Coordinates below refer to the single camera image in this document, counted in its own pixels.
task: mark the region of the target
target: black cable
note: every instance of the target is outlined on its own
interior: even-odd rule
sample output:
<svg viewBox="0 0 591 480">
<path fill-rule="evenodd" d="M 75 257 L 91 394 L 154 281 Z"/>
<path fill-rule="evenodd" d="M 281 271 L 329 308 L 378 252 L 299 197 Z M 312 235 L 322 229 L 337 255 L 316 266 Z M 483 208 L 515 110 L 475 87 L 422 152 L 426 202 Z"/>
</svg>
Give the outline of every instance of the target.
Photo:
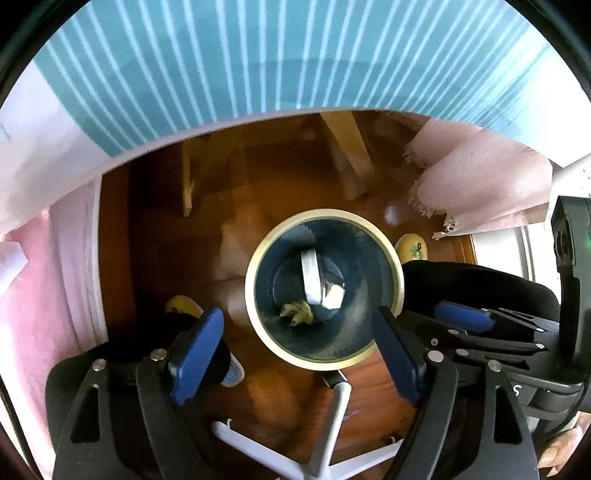
<svg viewBox="0 0 591 480">
<path fill-rule="evenodd" d="M 546 437 L 546 441 L 551 439 L 552 437 L 555 437 L 556 435 L 558 435 L 560 433 L 560 431 L 564 427 L 566 427 L 570 423 L 570 421 L 573 419 L 573 417 L 577 414 L 577 412 L 579 411 L 579 407 L 581 406 L 581 403 L 583 403 L 585 396 L 587 396 L 587 392 L 589 391 L 589 384 L 590 383 L 591 383 L 591 371 L 587 373 L 587 377 L 585 378 L 585 381 L 583 384 L 583 393 L 581 394 L 581 396 L 579 397 L 577 402 L 573 405 L 573 407 L 570 409 L 570 412 L 566 416 L 566 418 L 563 421 L 561 421 L 558 424 L 558 426 L 556 426 L 555 428 L 553 428 L 552 430 L 550 430 L 549 432 L 547 432 L 544 435 Z"/>
<path fill-rule="evenodd" d="M 12 428 L 14 432 L 17 434 L 18 444 L 21 446 L 21 450 L 23 455 L 25 456 L 25 460 L 27 461 L 29 468 L 32 472 L 39 477 L 39 479 L 43 479 L 41 472 L 39 471 L 39 467 L 35 459 L 33 458 L 33 453 L 29 448 L 29 444 L 27 439 L 25 438 L 25 433 L 22 431 L 21 422 L 18 420 L 17 412 L 14 410 L 14 405 L 12 404 L 12 400 L 8 395 L 8 390 L 6 385 L 4 385 L 4 381 L 0 376 L 0 397 L 2 398 L 2 403 L 4 403 L 4 407 L 8 412 L 8 418 L 10 419 L 10 423 L 12 424 Z"/>
</svg>

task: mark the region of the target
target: pink curtain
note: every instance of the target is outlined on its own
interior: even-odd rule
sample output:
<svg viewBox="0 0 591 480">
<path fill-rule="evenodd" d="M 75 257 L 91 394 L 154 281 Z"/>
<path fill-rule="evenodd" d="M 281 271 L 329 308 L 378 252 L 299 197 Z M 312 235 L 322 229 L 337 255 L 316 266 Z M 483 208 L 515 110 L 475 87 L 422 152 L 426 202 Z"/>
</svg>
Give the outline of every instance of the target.
<svg viewBox="0 0 591 480">
<path fill-rule="evenodd" d="M 94 182 L 69 193 L 6 235 L 28 263 L 0 296 L 0 374 L 45 479 L 55 453 L 49 438 L 45 384 L 51 368 L 106 338 L 94 331 L 86 245 Z"/>
<path fill-rule="evenodd" d="M 431 118 L 406 146 L 408 161 L 426 170 L 410 202 L 426 216 L 446 214 L 433 238 L 542 222 L 552 165 L 508 137 L 476 125 Z"/>
</svg>

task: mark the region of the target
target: chair base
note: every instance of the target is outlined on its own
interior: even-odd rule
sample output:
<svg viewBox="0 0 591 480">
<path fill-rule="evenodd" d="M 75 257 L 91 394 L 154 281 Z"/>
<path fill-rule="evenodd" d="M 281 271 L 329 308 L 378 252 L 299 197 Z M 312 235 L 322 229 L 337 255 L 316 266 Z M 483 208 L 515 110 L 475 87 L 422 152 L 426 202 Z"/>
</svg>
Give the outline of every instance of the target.
<svg viewBox="0 0 591 480">
<path fill-rule="evenodd" d="M 402 440 L 330 465 L 340 426 L 349 404 L 351 385 L 346 381 L 341 381 L 332 388 L 333 399 L 324 418 L 320 436 L 316 439 L 310 461 L 306 465 L 295 462 L 238 432 L 234 432 L 230 428 L 230 420 L 227 423 L 214 422 L 212 424 L 213 433 L 221 441 L 287 480 L 345 480 L 395 456 Z"/>
</svg>

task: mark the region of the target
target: blue gripper pad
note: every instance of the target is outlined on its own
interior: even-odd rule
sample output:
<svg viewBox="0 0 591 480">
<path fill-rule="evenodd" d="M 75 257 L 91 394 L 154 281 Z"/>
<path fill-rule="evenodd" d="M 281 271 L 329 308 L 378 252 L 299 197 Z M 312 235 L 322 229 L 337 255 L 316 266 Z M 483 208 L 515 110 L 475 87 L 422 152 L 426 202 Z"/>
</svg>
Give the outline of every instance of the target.
<svg viewBox="0 0 591 480">
<path fill-rule="evenodd" d="M 204 312 L 191 329 L 174 341 L 168 363 L 174 381 L 170 394 L 174 404 L 183 405 L 197 393 L 222 333 L 223 313 L 214 308 Z"/>
<path fill-rule="evenodd" d="M 418 406 L 423 397 L 419 390 L 417 366 L 379 310 L 372 317 L 372 331 L 396 390 L 402 398 L 406 398 L 413 406 Z"/>
<path fill-rule="evenodd" d="M 448 327 L 483 333 L 492 330 L 495 321 L 489 312 L 473 309 L 450 301 L 440 301 L 435 305 L 434 317 Z"/>
</svg>

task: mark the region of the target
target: yellow slipper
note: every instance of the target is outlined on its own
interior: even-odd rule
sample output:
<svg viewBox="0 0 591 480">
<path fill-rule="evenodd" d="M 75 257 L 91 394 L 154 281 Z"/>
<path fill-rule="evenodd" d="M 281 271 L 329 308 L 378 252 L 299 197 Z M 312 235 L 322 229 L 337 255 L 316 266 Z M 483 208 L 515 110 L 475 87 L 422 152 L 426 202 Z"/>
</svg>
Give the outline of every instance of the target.
<svg viewBox="0 0 591 480">
<path fill-rule="evenodd" d="M 164 308 L 166 313 L 188 313 L 191 317 L 199 318 L 203 314 L 203 309 L 189 297 L 185 295 L 175 295 Z"/>
<path fill-rule="evenodd" d="M 398 254 L 400 263 L 411 260 L 427 260 L 427 244 L 422 236 L 416 233 L 407 233 L 398 239 L 394 249 Z"/>
</svg>

